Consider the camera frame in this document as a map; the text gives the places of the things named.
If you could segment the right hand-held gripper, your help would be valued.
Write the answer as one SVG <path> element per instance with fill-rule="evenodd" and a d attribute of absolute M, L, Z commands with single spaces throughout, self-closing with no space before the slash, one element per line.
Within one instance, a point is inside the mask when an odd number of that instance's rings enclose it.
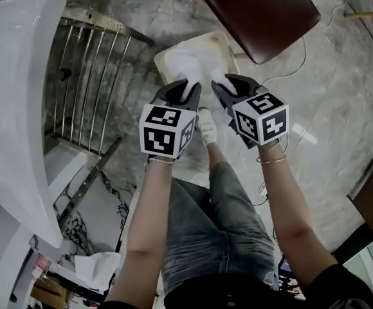
<path fill-rule="evenodd" d="M 253 78 L 226 74 L 236 94 L 211 81 L 212 90 L 232 120 L 228 126 L 248 149 L 265 145 L 289 132 L 289 104 Z"/>

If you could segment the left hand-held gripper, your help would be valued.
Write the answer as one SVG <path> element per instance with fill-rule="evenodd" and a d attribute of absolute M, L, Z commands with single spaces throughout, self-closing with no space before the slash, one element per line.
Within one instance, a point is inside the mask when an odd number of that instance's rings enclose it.
<path fill-rule="evenodd" d="M 186 79 L 171 82 L 144 105 L 139 124 L 141 152 L 176 159 L 190 143 L 202 86 L 197 82 L 187 90 L 187 85 Z"/>

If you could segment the white cloth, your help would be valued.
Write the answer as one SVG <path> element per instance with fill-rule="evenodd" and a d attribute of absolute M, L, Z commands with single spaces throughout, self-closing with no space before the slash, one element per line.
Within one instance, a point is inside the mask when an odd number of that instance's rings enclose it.
<path fill-rule="evenodd" d="M 173 79 L 188 81 L 181 96 L 182 102 L 187 99 L 193 85 L 197 83 L 201 85 L 199 109 L 206 108 L 211 111 L 213 108 L 215 94 L 212 82 L 223 85 L 232 95 L 237 94 L 234 85 L 226 78 L 227 63 L 220 53 L 208 48 L 178 44 L 164 55 L 164 63 Z"/>
<path fill-rule="evenodd" d="M 89 288 L 106 291 L 120 259 L 121 255 L 116 252 L 99 252 L 92 256 L 75 255 L 75 273 Z"/>

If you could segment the cream plastic basket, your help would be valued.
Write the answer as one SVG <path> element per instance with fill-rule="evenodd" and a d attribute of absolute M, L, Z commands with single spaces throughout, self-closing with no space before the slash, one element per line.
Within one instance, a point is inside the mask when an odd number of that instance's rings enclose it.
<path fill-rule="evenodd" d="M 210 33 L 201 35 L 199 37 L 189 39 L 187 41 L 182 41 L 178 44 L 184 44 L 185 46 L 208 48 L 212 51 L 220 53 L 221 57 L 227 63 L 227 68 L 228 68 L 227 74 L 238 74 L 239 73 L 235 57 L 232 53 L 232 49 L 230 48 L 230 45 L 228 42 L 228 38 L 226 34 L 220 30 L 210 32 Z M 164 55 L 168 51 L 174 49 L 177 45 L 158 53 L 154 57 L 155 65 L 158 69 L 159 74 L 163 78 L 163 81 L 165 84 L 170 84 L 171 82 L 177 81 L 171 77 L 164 63 Z"/>

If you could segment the person's right forearm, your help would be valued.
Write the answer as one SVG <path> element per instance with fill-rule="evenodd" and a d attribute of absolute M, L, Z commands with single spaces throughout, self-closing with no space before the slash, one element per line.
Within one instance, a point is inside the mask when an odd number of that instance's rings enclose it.
<path fill-rule="evenodd" d="M 279 142 L 259 147 L 271 217 L 278 245 L 298 284 L 307 288 L 337 264 L 313 231 L 311 213 Z"/>

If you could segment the person's left forearm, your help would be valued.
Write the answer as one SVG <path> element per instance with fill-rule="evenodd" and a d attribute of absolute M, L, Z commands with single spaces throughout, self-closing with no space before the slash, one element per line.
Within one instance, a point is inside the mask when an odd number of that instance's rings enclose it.
<path fill-rule="evenodd" d="M 174 160 L 149 158 L 122 269 L 99 309 L 152 309 L 167 244 Z"/>

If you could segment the person's white shoe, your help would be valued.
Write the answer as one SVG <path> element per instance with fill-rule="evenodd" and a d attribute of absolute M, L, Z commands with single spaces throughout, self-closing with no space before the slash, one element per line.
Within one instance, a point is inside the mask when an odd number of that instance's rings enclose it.
<path fill-rule="evenodd" d="M 217 126 L 209 109 L 199 109 L 197 126 L 205 147 L 210 143 L 217 142 Z"/>

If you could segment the person's leg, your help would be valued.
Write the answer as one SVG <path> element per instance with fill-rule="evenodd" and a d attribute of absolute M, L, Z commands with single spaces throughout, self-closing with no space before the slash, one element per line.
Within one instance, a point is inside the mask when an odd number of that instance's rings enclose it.
<path fill-rule="evenodd" d="M 228 160 L 223 155 L 216 142 L 210 142 L 206 145 L 209 157 L 209 171 L 214 170 L 219 164 L 227 163 Z"/>

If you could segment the wooden chair with brown seat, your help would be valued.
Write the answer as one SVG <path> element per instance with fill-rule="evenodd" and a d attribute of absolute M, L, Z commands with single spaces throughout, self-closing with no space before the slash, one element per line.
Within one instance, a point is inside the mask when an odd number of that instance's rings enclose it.
<path fill-rule="evenodd" d="M 311 0 L 203 0 L 255 63 L 276 57 L 321 19 Z"/>

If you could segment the metal sink stand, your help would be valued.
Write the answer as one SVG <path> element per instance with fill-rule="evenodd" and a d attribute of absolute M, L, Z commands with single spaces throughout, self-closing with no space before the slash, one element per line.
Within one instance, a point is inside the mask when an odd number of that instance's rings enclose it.
<path fill-rule="evenodd" d="M 96 10 L 67 4 L 55 32 L 48 61 L 49 116 L 45 138 L 66 144 L 97 160 L 58 223 L 65 229 L 84 195 L 124 140 L 119 134 L 118 101 L 121 73 L 133 41 L 154 41 Z"/>

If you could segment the marble pattern cabinet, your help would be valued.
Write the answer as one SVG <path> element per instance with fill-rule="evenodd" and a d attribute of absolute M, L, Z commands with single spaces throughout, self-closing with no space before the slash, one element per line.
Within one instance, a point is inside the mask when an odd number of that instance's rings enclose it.
<path fill-rule="evenodd" d="M 122 234 L 136 186 L 125 180 L 112 183 L 100 173 L 68 220 L 62 243 L 55 248 L 38 236 L 30 240 L 32 250 L 47 257 L 54 272 L 85 288 L 75 273 L 75 255 L 92 256 L 99 252 L 121 252 Z"/>

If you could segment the white sink basin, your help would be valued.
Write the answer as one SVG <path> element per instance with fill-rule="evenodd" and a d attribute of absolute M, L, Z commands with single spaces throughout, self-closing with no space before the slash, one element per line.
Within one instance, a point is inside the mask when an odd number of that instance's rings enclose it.
<path fill-rule="evenodd" d="M 42 147 L 42 98 L 66 0 L 0 1 L 0 205 L 58 247 Z"/>

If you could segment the pink bottle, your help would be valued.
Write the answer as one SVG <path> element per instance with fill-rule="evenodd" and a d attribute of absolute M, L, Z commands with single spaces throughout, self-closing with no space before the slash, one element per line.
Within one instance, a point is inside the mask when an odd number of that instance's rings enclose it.
<path fill-rule="evenodd" d="M 32 275 L 35 279 L 41 278 L 41 275 L 45 275 L 48 271 L 48 267 L 50 266 L 51 261 L 43 256 L 42 254 L 38 255 L 38 258 L 35 262 L 35 266 L 33 268 Z"/>

